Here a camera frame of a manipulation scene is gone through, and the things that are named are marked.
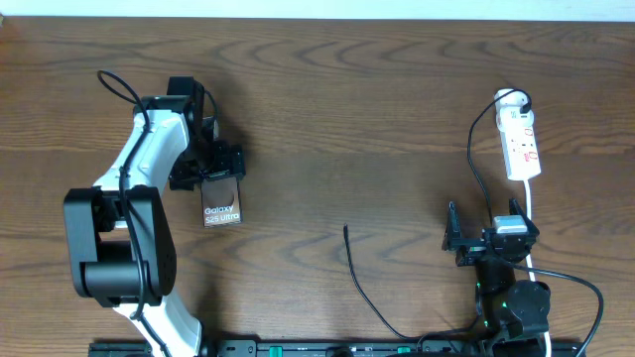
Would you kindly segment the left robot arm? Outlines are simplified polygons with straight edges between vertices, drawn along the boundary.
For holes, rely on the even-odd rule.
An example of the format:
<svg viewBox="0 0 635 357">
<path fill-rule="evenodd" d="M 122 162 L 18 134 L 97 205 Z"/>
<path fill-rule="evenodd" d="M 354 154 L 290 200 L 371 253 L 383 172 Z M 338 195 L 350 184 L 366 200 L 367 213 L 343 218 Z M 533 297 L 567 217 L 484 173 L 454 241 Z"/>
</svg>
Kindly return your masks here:
<svg viewBox="0 0 635 357">
<path fill-rule="evenodd" d="M 191 76 L 172 76 L 164 95 L 118 97 L 133 106 L 132 132 L 107 172 L 72 188 L 63 218 L 72 284 L 82 298 L 126 317 L 141 342 L 93 342 L 91 356 L 215 356 L 218 344 L 183 303 L 177 250 L 163 192 L 201 196 L 206 228 L 242 222 L 243 151 L 218 135 L 212 94 Z"/>
</svg>

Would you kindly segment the Galaxy S25 Ultra smartphone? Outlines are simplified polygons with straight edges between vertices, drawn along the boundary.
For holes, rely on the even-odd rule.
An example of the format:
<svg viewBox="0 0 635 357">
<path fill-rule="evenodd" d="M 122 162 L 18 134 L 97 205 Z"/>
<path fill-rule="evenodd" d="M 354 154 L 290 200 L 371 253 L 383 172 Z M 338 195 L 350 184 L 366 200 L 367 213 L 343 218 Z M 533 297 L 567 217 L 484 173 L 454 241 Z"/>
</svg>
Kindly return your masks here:
<svg viewBox="0 0 635 357">
<path fill-rule="evenodd" d="M 200 192 L 205 228 L 239 224 L 243 221 L 237 178 L 205 180 Z"/>
</svg>

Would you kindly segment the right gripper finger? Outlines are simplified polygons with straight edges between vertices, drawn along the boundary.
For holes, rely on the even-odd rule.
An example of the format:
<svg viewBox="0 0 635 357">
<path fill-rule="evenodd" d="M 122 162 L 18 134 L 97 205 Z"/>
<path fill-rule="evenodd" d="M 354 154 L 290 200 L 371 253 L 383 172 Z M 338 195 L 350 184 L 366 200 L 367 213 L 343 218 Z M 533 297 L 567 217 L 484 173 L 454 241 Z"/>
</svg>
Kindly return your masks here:
<svg viewBox="0 0 635 357">
<path fill-rule="evenodd" d="M 515 198 L 509 199 L 509 213 L 512 219 L 510 233 L 528 234 L 534 237 L 539 236 L 539 229 Z"/>
<path fill-rule="evenodd" d="M 461 228 L 456 206 L 453 201 L 448 204 L 447 221 L 444 233 L 442 249 L 444 251 L 455 251 L 461 242 Z"/>
</svg>

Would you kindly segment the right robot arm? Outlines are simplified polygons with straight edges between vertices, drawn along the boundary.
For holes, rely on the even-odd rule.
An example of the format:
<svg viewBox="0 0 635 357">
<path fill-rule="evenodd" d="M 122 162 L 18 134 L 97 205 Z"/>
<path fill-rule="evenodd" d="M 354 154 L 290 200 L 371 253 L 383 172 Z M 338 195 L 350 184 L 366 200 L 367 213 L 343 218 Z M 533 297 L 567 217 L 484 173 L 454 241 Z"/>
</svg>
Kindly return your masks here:
<svg viewBox="0 0 635 357">
<path fill-rule="evenodd" d="M 497 216 L 494 226 L 483 229 L 479 238 L 466 238 L 455 203 L 448 204 L 443 249 L 454 252 L 459 267 L 475 268 L 476 308 L 486 328 L 477 345 L 484 356 L 503 353 L 503 346 L 510 342 L 534 352 L 534 341 L 549 331 L 550 288 L 517 280 L 514 273 L 514 266 L 527 258 L 539 234 L 519 203 L 510 199 L 507 215 Z"/>
</svg>

